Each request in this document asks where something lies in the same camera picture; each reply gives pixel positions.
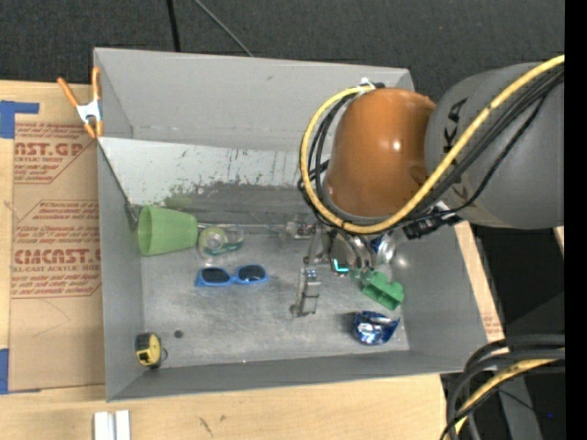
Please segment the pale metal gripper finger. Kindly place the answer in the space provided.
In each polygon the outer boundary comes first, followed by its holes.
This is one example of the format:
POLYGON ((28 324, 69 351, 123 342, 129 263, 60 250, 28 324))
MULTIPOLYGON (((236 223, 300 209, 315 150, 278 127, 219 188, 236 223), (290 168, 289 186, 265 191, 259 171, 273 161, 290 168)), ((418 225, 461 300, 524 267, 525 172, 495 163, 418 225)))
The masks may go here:
POLYGON ((316 313, 320 287, 321 280, 315 268, 303 268, 300 271, 296 299, 290 307, 293 317, 304 317, 316 313))
POLYGON ((316 220, 292 218, 285 222, 278 232, 280 241, 307 240, 317 233, 318 222, 316 220))

